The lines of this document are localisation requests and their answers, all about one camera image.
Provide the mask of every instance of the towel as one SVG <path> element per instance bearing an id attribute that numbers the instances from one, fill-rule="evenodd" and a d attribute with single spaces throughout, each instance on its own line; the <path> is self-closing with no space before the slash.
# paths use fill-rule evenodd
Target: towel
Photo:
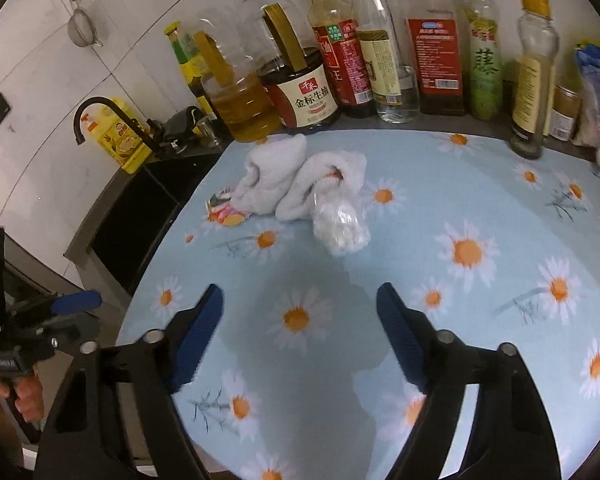
<path id="1" fill-rule="evenodd" d="M 257 215 L 272 214 L 306 160 L 306 137 L 268 140 L 244 161 L 247 174 L 232 193 L 231 206 Z"/>
<path id="2" fill-rule="evenodd" d="M 276 208 L 278 220 L 309 219 L 315 207 L 314 194 L 346 187 L 357 194 L 365 183 L 366 157 L 357 152 L 321 152 L 302 165 L 288 193 Z"/>

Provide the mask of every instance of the barcode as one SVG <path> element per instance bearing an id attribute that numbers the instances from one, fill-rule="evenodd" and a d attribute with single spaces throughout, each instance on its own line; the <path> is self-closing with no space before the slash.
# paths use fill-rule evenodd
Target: barcode
<path id="1" fill-rule="evenodd" d="M 359 92 L 356 94 L 356 104 L 367 103 L 374 98 L 374 91 L 367 90 L 366 92 Z"/>
<path id="2" fill-rule="evenodd" d="M 460 88 L 458 79 L 436 79 L 436 88 L 451 88 L 458 90 Z"/>

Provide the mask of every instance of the wall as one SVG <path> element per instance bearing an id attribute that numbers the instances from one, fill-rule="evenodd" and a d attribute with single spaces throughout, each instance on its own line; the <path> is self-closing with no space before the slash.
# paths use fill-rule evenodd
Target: wall
<path id="1" fill-rule="evenodd" d="M 309 0 L 293 0 L 308 9 Z M 505 60 L 520 52 L 519 0 L 496 0 Z M 0 91 L 12 107 L 0 126 L 0 224 L 35 257 L 74 283 L 64 253 L 118 167 L 94 142 L 76 146 L 75 108 L 91 95 L 121 96 L 166 120 L 194 103 L 162 30 L 204 7 L 240 0 L 80 0 L 103 47 L 67 37 L 68 0 L 8 0 L 0 11 Z M 561 38 L 559 66 L 582 37 L 600 40 L 587 0 L 551 0 Z"/>

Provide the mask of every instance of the human hand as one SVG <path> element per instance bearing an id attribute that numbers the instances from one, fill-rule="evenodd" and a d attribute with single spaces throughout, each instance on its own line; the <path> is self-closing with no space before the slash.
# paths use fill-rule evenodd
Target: human hand
<path id="1" fill-rule="evenodd" d="M 21 378 L 14 386 L 18 398 L 16 409 L 26 422 L 38 422 L 45 416 L 45 405 L 42 401 L 42 384 L 37 375 Z M 0 381 L 0 397 L 9 397 L 9 387 Z"/>

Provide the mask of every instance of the blue tablecloth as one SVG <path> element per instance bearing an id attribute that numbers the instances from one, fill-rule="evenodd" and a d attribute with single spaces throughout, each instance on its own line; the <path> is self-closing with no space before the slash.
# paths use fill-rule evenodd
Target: blue tablecloth
<path id="1" fill-rule="evenodd" d="M 164 237 L 118 342 L 167 325 L 209 283 L 224 317 L 174 396 L 190 437 L 245 480 L 383 480 L 422 405 L 375 311 L 392 282 L 472 346 L 515 343 L 544 400 L 566 478 L 600 438 L 600 179 L 546 151 L 409 130 L 326 132 L 308 154 L 362 152 L 371 242 L 332 257 L 308 221 L 227 228 L 205 202 L 244 174 L 233 143 Z M 462 458 L 469 387 L 444 474 Z"/>

